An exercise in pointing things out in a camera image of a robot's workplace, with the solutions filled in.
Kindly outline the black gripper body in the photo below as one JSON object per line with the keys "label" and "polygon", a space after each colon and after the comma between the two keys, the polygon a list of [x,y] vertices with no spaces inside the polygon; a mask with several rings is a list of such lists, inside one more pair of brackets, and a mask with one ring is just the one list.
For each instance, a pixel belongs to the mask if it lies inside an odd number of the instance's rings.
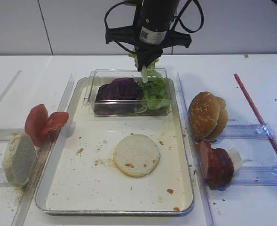
{"label": "black gripper body", "polygon": [[167,30],[155,32],[142,26],[125,26],[119,28],[106,28],[106,43],[115,42],[129,53],[136,54],[138,59],[138,71],[142,67],[148,67],[159,58],[164,48],[173,46],[189,47],[191,37],[189,34]]}

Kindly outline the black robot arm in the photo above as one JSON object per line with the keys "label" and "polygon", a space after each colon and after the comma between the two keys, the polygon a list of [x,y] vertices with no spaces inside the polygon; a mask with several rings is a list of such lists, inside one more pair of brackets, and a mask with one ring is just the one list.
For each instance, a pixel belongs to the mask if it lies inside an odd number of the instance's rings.
{"label": "black robot arm", "polygon": [[[132,25],[109,28],[109,13],[123,4],[135,6]],[[105,42],[115,42],[128,53],[136,55],[138,71],[159,58],[165,48],[188,48],[192,42],[190,35],[171,27],[172,22],[178,21],[174,17],[178,4],[178,0],[125,0],[115,4],[104,16]]]}

